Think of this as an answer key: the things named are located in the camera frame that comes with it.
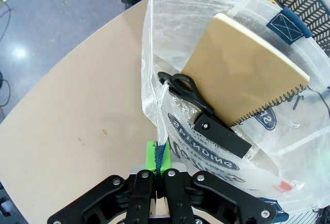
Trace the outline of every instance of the beige tabletop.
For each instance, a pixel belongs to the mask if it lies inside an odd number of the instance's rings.
[[[70,52],[0,125],[0,181],[30,224],[143,165],[156,128],[141,108],[147,0]]]

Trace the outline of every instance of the brown notebook cover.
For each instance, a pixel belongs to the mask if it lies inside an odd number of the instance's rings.
[[[270,43],[219,13],[182,70],[229,126],[301,91],[309,76]]]

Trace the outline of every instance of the plastic bag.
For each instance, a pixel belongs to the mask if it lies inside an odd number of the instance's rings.
[[[289,46],[266,27],[280,10],[266,0],[149,0],[142,38],[142,108],[157,126],[158,142],[168,139],[172,160],[185,163],[189,173],[210,171],[251,195],[276,199],[287,213],[300,213],[330,205],[330,63],[312,38]],[[220,12],[270,42],[310,76],[301,94],[233,127],[254,145],[243,159],[196,133],[193,121],[200,110],[171,95],[157,77],[159,71],[173,75],[184,68]]]

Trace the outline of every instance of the screw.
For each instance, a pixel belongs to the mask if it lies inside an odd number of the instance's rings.
[[[268,218],[270,216],[270,212],[268,210],[264,210],[262,211],[261,216],[263,218]]]
[[[209,123],[203,123],[202,128],[203,128],[203,130],[208,130],[210,128],[210,124]]]
[[[175,171],[173,170],[170,170],[168,173],[167,173],[168,176],[172,177],[175,175]]]
[[[119,179],[114,179],[112,183],[114,185],[119,185],[120,184],[120,180]]]
[[[149,176],[149,173],[147,171],[143,172],[142,173],[142,177],[143,178],[147,178]]]
[[[198,181],[203,181],[205,178],[204,178],[204,176],[203,175],[198,175],[197,176],[197,180]]]

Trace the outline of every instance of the floor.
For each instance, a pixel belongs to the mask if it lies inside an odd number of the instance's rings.
[[[8,29],[0,41],[0,72],[11,87],[0,122],[66,54],[125,10],[120,0],[9,0]],[[0,35],[9,13],[0,7]],[[0,105],[8,87],[0,89]]]

